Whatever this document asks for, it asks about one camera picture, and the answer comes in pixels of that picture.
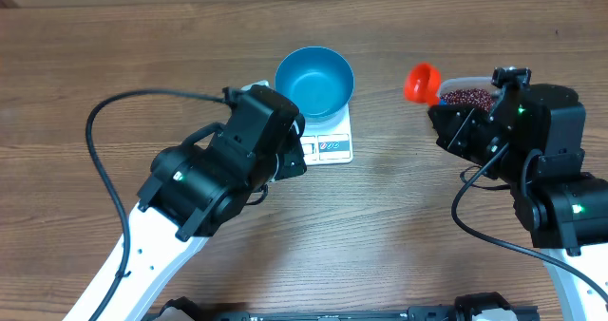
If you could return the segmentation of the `red measuring scoop blue handle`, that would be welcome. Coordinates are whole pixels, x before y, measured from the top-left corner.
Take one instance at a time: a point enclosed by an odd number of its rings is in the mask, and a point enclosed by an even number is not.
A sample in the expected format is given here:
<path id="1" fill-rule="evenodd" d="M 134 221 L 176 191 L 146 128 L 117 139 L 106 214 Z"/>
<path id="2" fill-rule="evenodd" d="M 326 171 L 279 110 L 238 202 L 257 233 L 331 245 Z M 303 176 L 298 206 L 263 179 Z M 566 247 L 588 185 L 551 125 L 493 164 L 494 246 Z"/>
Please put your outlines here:
<path id="1" fill-rule="evenodd" d="M 435 66 L 419 63 L 408 73 L 403 88 L 404 97 L 412 103 L 429 106 L 439 104 L 441 83 L 441 72 Z"/>

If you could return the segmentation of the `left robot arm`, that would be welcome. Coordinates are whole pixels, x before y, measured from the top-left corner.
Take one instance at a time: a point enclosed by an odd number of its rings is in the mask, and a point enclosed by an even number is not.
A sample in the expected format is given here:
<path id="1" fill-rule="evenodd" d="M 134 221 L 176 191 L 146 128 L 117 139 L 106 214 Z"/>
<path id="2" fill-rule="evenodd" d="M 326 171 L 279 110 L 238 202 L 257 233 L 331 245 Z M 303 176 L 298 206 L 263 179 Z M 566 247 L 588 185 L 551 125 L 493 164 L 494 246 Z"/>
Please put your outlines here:
<path id="1" fill-rule="evenodd" d="M 231 110 L 226 123 L 210 123 L 179 145 L 162 150 L 126 211 L 96 152 L 92 128 L 107 105 L 159 94 L 133 90 L 98 103 L 85 124 L 92 162 L 113 201 L 122 235 L 68 320 L 141 320 L 177 271 L 226 221 L 268 194 L 271 181 L 303 175 L 300 139 L 305 120 L 298 107 L 266 85 L 225 87 L 216 99 Z"/>

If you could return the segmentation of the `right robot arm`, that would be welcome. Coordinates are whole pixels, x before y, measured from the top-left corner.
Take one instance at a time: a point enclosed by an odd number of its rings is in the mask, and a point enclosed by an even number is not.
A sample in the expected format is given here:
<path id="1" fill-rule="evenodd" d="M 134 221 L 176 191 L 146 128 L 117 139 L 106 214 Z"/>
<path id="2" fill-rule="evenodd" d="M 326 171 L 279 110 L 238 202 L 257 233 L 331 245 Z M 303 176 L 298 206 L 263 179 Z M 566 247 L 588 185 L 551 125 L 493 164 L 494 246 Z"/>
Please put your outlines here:
<path id="1" fill-rule="evenodd" d="M 485 242 L 541 260 L 566 320 L 607 317 L 607 182 L 582 169 L 586 110 L 569 87 L 531 84 L 530 69 L 443 82 L 427 102 L 440 147 L 477 172 L 452 202 L 455 223 Z M 479 177 L 501 179 L 532 248 L 465 225 L 456 211 Z"/>

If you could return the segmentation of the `white digital kitchen scale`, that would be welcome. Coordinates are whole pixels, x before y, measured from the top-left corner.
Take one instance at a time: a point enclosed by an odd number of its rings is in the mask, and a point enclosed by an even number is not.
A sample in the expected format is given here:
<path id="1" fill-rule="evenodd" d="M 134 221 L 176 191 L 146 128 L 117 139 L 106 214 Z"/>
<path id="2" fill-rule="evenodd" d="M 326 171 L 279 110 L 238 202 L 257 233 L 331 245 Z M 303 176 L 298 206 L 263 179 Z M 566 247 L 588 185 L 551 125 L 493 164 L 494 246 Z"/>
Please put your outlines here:
<path id="1" fill-rule="evenodd" d="M 304 117 L 300 113 L 295 122 L 296 133 L 307 166 L 345 164 L 353 160 L 352 128 L 349 106 L 321 119 Z"/>

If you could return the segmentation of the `blue bowl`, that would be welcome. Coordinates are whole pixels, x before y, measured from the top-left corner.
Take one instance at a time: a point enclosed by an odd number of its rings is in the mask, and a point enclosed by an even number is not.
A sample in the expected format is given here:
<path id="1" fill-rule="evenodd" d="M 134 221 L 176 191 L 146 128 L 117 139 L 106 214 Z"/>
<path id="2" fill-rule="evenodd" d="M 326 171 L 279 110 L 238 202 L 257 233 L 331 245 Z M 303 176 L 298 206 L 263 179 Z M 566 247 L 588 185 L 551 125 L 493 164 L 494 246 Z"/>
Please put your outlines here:
<path id="1" fill-rule="evenodd" d="M 321 123 L 352 99 L 355 76 L 349 62 L 327 47 L 291 52 L 275 72 L 275 90 L 294 102 L 308 123 Z"/>

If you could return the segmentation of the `red beans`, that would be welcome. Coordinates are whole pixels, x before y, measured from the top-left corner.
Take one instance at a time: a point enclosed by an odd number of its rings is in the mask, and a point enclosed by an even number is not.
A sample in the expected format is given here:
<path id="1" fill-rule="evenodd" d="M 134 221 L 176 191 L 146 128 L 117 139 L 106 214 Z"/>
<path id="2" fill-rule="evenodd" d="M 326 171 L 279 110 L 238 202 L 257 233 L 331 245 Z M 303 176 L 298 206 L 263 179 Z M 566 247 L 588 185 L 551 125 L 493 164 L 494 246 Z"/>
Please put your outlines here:
<path id="1" fill-rule="evenodd" d="M 440 99 L 445 104 L 472 106 L 488 112 L 494 105 L 491 94 L 481 88 L 456 89 L 442 94 Z"/>

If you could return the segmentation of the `clear plastic container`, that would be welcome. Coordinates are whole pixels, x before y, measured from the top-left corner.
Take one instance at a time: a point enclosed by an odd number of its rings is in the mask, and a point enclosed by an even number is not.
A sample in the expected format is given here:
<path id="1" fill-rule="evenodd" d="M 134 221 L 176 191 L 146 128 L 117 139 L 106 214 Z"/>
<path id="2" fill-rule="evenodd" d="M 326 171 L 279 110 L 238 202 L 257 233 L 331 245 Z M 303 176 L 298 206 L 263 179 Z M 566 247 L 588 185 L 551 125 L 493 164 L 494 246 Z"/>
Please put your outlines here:
<path id="1" fill-rule="evenodd" d="M 501 94 L 501 90 L 491 83 L 490 77 L 463 77 L 449 79 L 442 82 L 438 96 L 440 97 L 442 94 L 448 93 L 451 90 L 469 88 L 481 88 L 487 90 L 491 94 L 494 103 L 498 101 Z"/>

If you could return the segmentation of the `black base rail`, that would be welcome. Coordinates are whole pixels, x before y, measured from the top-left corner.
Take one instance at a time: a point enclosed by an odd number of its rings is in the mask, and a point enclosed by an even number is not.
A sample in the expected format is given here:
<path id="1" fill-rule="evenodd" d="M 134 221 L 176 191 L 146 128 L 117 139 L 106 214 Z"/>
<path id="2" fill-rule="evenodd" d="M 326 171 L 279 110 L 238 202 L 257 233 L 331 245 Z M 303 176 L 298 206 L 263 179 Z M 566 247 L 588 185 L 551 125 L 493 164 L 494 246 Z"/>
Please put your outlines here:
<path id="1" fill-rule="evenodd" d="M 383 311 L 247 312 L 242 304 L 197 304 L 186 297 L 172 299 L 144 321 L 540 321 L 536 306 L 513 306 L 499 293 L 458 296 L 450 305 L 410 306 Z"/>

